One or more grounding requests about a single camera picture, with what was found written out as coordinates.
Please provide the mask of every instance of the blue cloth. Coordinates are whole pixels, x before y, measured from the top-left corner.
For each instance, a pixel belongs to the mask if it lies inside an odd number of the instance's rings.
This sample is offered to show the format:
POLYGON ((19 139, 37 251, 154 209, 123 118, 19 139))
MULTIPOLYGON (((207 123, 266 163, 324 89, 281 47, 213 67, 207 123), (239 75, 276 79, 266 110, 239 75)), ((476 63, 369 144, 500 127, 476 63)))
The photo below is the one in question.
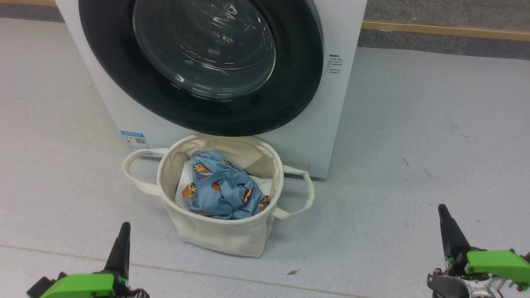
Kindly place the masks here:
POLYGON ((240 220, 269 205, 258 184, 237 165, 213 151, 195 151, 193 182, 182 191, 190 211, 222 220, 240 220))

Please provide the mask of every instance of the white washing machine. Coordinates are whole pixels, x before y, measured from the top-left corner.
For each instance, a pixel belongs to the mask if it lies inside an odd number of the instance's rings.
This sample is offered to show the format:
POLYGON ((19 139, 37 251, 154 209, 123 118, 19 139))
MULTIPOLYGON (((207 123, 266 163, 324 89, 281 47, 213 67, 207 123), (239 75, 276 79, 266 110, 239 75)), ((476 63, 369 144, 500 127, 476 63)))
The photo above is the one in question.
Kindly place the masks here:
POLYGON ((366 0, 56 0, 131 150, 257 136, 325 178, 366 0))

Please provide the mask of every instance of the sticker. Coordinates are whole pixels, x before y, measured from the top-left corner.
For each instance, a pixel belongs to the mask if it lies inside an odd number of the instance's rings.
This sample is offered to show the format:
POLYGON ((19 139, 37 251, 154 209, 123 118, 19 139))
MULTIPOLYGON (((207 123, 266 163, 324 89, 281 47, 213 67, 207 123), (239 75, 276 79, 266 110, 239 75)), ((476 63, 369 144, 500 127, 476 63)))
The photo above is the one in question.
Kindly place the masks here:
POLYGON ((329 55, 326 72, 330 74, 340 74, 342 71, 342 64, 344 64, 344 59, 342 59, 340 55, 329 55))
POLYGON ((131 152, 136 151, 138 149, 149 149, 149 145, 147 145, 147 141, 145 140, 144 134, 122 131, 121 135, 123 136, 123 139, 125 140, 127 146, 129 146, 129 150, 131 150, 131 152))

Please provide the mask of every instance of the laundry basket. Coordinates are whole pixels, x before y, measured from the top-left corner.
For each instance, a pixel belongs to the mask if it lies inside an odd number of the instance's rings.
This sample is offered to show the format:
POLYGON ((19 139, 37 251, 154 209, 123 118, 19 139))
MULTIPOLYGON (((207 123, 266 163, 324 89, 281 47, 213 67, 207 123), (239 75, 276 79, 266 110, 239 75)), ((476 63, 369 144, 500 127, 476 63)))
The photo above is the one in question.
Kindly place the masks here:
POLYGON ((311 208, 315 200, 313 183, 306 171, 281 163, 280 157, 267 143, 254 138, 231 138, 194 135, 175 143, 169 149, 142 149, 129 154, 122 165, 127 178, 143 192, 160 196, 184 242, 239 256, 259 257, 277 217, 287 220, 311 208), (242 220, 219 220, 198 215, 188 210, 183 200, 175 201, 184 163, 196 151, 216 151, 259 178, 272 179, 269 206, 262 212, 242 220), (130 174, 132 162, 145 153, 162 154, 156 185, 140 181, 130 174), (287 212, 276 206, 284 186, 284 173, 302 175, 307 182, 308 197, 304 207, 297 212, 287 212))

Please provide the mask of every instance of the washing machine door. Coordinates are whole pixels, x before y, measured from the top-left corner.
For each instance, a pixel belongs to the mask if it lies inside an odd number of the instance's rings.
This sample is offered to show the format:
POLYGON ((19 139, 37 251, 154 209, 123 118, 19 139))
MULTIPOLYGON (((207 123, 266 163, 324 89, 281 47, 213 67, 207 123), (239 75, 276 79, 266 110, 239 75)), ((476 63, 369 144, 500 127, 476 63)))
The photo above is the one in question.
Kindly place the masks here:
POLYGON ((153 113, 198 132, 276 129, 313 99, 319 27, 305 0, 79 0, 110 77, 153 113))

